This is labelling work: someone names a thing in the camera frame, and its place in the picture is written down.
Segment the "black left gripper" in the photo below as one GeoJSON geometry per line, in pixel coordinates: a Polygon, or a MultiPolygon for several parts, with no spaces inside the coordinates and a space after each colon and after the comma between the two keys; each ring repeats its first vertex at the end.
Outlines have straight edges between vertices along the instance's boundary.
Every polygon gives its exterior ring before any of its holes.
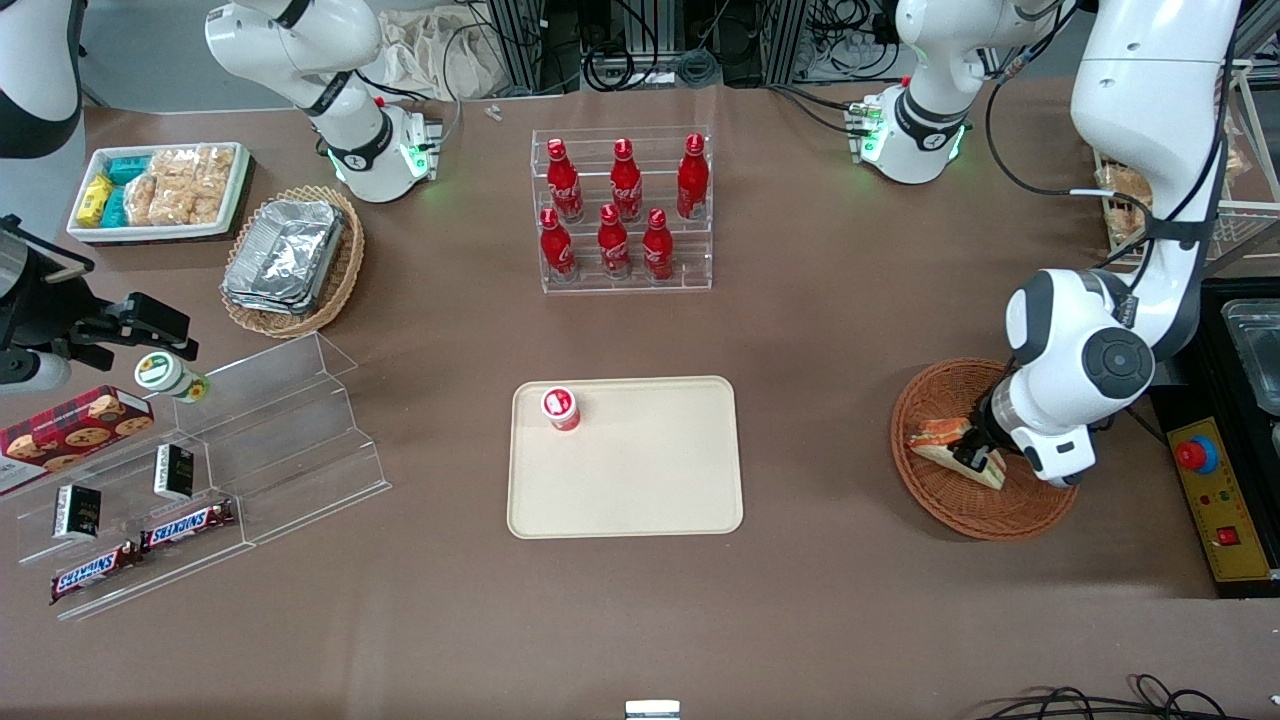
{"type": "Polygon", "coordinates": [[[974,473],[1005,474],[1007,464],[1001,451],[1016,456],[1021,450],[1001,421],[1010,414],[1007,382],[1015,370],[1002,370],[972,413],[974,438],[961,438],[954,446],[954,457],[974,473]]]}

